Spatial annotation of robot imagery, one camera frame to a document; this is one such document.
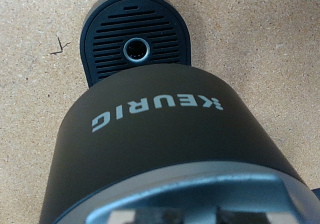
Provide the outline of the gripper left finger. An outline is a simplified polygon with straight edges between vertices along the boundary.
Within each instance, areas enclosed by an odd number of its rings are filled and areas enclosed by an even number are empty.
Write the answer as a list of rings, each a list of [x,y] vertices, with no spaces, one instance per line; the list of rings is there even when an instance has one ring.
[[[183,224],[183,215],[176,210],[116,210],[110,224]]]

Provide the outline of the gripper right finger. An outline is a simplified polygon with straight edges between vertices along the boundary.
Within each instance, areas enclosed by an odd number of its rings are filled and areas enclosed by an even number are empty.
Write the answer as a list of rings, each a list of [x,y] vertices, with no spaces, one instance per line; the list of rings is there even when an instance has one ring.
[[[217,224],[269,224],[264,213],[219,211]]]

